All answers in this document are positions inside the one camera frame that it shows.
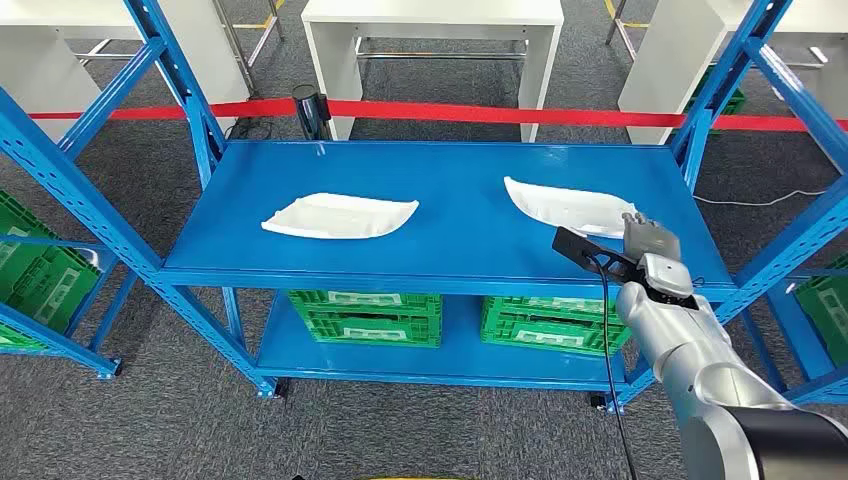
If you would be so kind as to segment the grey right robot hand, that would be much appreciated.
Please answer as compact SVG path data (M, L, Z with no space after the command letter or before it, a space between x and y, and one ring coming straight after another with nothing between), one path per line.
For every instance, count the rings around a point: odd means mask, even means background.
M679 239L658 222L648 219L641 212L623 213L624 254L640 260L646 253L680 261L682 259Z

